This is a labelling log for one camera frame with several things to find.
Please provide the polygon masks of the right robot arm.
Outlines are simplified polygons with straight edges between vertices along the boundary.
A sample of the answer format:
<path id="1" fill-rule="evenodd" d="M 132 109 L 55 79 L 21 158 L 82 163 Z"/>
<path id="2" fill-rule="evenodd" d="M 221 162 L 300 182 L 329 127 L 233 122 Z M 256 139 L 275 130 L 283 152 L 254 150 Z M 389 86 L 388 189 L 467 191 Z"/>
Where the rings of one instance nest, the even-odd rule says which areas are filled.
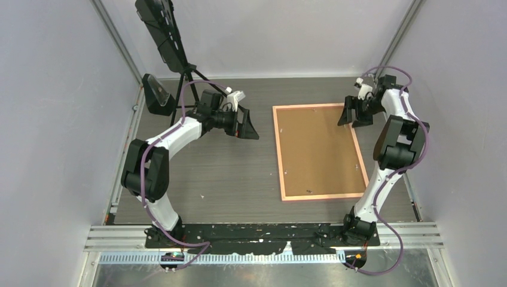
<path id="1" fill-rule="evenodd" d="M 369 126 L 378 113 L 386 116 L 386 122 L 374 147 L 374 171 L 366 190 L 344 217 L 340 239 L 350 246 L 364 245 L 374 236 L 384 202 L 402 175 L 424 156 L 429 133 L 429 124 L 409 103 L 408 88 L 397 84 L 395 76 L 382 76 L 375 87 L 357 78 L 355 87 L 358 95 L 345 98 L 337 124 Z"/>

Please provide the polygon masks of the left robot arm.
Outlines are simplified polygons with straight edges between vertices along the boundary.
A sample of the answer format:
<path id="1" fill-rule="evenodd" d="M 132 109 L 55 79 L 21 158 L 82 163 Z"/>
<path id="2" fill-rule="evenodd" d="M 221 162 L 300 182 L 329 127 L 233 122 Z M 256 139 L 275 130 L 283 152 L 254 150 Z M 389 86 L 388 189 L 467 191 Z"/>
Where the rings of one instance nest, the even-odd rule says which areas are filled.
<path id="1" fill-rule="evenodd" d="M 184 238 L 181 217 L 167 195 L 172 157 L 212 129 L 222 129 L 240 139 L 259 139 L 249 110 L 239 104 L 245 93 L 231 92 L 225 105 L 220 104 L 220 96 L 205 90 L 195 107 L 173 126 L 146 141 L 133 140 L 127 151 L 121 185 L 142 203 L 153 226 L 161 232 L 161 241 L 170 248 L 179 246 Z"/>

